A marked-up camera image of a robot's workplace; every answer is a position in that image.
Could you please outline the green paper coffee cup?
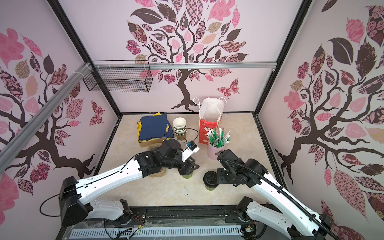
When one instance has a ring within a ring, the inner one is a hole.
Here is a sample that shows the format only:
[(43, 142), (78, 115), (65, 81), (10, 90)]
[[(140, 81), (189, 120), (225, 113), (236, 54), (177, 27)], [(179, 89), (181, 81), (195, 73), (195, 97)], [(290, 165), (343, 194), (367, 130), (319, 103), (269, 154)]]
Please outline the green paper coffee cup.
[(183, 175), (183, 178), (184, 179), (190, 179), (192, 176), (193, 176), (193, 174), (191, 173), (189, 175)]

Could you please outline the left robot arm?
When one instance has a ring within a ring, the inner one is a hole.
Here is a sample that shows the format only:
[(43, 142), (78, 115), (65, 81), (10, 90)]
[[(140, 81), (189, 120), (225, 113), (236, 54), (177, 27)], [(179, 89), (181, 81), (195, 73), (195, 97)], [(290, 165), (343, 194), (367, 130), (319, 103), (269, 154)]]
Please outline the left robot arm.
[(192, 157), (199, 149), (193, 141), (183, 149), (177, 140), (165, 140), (158, 148), (138, 153), (127, 163), (107, 172), (86, 179), (64, 179), (59, 194), (61, 225), (69, 227), (86, 219), (115, 221), (130, 218), (132, 212), (127, 201), (109, 202), (98, 197), (162, 169), (177, 169), (181, 176), (189, 176), (199, 168)]

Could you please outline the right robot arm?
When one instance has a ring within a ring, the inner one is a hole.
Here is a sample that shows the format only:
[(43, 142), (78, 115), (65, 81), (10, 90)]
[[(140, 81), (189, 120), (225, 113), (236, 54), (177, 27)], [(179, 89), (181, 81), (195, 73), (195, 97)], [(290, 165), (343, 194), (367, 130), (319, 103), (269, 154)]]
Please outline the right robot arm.
[(332, 231), (333, 220), (330, 216), (319, 214), (301, 203), (257, 160), (243, 162), (231, 150), (219, 151), (217, 159), (222, 165), (217, 170), (218, 184), (246, 185), (275, 207), (272, 210), (249, 197), (243, 197), (236, 209), (241, 221), (263, 223), (289, 240), (324, 240), (327, 236), (339, 239)]

